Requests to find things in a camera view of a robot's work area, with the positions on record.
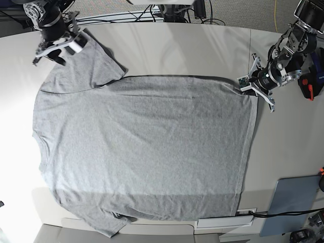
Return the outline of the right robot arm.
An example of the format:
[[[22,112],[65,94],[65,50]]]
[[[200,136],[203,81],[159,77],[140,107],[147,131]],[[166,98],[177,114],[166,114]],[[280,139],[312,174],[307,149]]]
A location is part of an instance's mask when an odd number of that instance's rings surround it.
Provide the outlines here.
[[[76,17],[79,12],[67,12],[74,1],[13,2],[23,7],[34,29],[41,34],[33,65],[37,65],[45,57],[64,66],[66,62],[60,57],[63,49],[71,55],[82,51],[87,39],[77,25]]]

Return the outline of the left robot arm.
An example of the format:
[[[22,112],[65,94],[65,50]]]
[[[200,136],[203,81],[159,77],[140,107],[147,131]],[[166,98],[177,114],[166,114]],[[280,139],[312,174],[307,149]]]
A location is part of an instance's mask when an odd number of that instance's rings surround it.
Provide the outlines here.
[[[317,34],[323,34],[323,1],[300,1],[294,16],[297,20],[269,49],[265,67],[252,54],[248,88],[268,103],[271,112],[275,111],[272,90],[298,80],[302,75],[299,58],[317,47]]]

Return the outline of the central robot base mount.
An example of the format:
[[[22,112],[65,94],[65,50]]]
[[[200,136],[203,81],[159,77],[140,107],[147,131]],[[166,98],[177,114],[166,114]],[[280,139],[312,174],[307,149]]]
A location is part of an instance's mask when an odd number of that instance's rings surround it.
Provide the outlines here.
[[[190,20],[185,17],[186,13],[192,9],[195,1],[189,1],[184,5],[151,5],[150,14],[153,22],[157,19],[163,20],[165,23],[190,23]]]

